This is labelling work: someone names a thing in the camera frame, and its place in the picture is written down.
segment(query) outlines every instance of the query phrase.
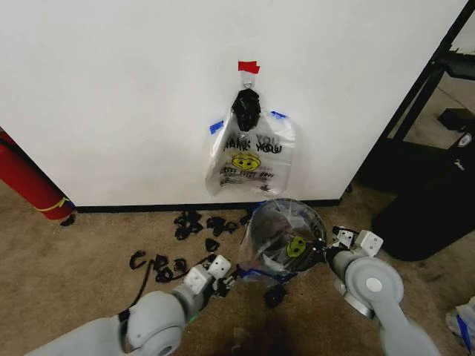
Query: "plastic bag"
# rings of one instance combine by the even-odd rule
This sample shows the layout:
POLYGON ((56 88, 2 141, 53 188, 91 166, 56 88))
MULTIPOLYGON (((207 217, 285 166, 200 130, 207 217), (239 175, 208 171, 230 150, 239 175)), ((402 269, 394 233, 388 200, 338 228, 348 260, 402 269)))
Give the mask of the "plastic bag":
POLYGON ((475 297, 447 313, 445 322, 454 334, 462 338, 467 350, 475 352, 475 297))
POLYGON ((210 127, 212 134, 220 132, 213 144, 206 188, 213 196, 225 188, 277 196, 287 187, 295 131, 287 116, 261 110, 249 74, 242 80, 245 89, 226 120, 210 127))
POLYGON ((284 283, 323 262, 326 245, 324 224, 312 208, 297 200, 268 200, 255 210, 241 243, 241 277, 284 283))

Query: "white wall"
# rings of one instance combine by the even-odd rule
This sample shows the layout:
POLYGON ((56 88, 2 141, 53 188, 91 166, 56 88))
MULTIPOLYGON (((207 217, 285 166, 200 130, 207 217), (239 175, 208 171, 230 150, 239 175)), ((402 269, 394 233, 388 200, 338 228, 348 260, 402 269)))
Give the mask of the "white wall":
POLYGON ((457 53, 475 55, 475 13, 470 16, 455 41, 453 41, 451 50, 455 50, 457 53))
POLYGON ((289 195, 338 199, 465 0, 0 1, 0 125, 77 205, 211 198, 208 125, 256 90, 301 129, 289 195))

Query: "blue tape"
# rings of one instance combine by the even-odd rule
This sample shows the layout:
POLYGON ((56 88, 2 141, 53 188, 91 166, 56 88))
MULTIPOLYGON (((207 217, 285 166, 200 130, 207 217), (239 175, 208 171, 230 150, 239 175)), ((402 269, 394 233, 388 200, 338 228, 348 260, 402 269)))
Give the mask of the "blue tape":
POLYGON ((274 115, 276 119, 285 119, 287 117, 286 115, 278 113, 277 111, 271 111, 270 113, 274 115))
POLYGON ((218 131, 220 128, 224 126, 224 121, 221 120, 219 122, 216 122, 215 124, 211 125, 209 127, 209 131, 211 132, 211 135, 214 135, 216 131, 218 131))
POLYGON ((470 342, 470 335, 468 334, 467 330, 467 324, 465 324, 465 321, 463 321, 459 315, 457 315, 457 323, 459 324, 460 334, 462 336, 463 342, 465 343, 465 346, 467 347, 468 354, 472 355, 472 347, 470 342))
POLYGON ((266 276, 269 278, 272 278, 273 280, 277 280, 279 283, 285 283, 291 280, 293 277, 295 277, 297 274, 295 272, 289 273, 287 276, 279 276, 279 275, 272 275, 269 273, 266 273, 264 271, 260 271, 255 268, 250 268, 248 270, 242 269, 239 265, 236 266, 237 272, 239 274, 239 277, 244 278, 246 276, 249 276, 250 274, 260 274, 262 276, 266 276))

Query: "black trash can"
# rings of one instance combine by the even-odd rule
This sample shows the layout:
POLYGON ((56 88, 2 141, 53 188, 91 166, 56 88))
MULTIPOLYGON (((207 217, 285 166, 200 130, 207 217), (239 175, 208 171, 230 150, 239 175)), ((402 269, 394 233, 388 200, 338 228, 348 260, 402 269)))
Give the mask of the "black trash can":
POLYGON ((399 195, 373 220, 389 255, 423 260, 475 229, 473 137, 473 131, 464 134, 426 183, 399 195))

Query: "painter's tape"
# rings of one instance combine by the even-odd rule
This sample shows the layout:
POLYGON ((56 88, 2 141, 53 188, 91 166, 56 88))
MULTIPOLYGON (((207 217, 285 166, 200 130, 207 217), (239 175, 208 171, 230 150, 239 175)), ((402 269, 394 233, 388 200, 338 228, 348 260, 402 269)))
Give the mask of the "painter's tape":
POLYGON ((211 135, 214 135, 216 133, 216 131, 218 131, 223 126, 224 126, 224 121, 223 120, 221 120, 219 122, 216 122, 215 124, 213 124, 209 127, 209 132, 211 132, 211 135))
POLYGON ((286 115, 278 113, 277 111, 271 111, 270 113, 274 115, 276 119, 285 119, 287 117, 286 115))
POLYGON ((42 212, 45 212, 45 211, 50 211, 50 210, 53 210, 53 209, 56 209, 56 208, 61 208, 65 202, 69 202, 69 199, 66 198, 66 197, 63 197, 60 201, 58 201, 55 205, 53 206, 50 206, 49 208, 46 208, 46 209, 38 209, 38 208, 35 208, 37 211, 42 211, 42 212))

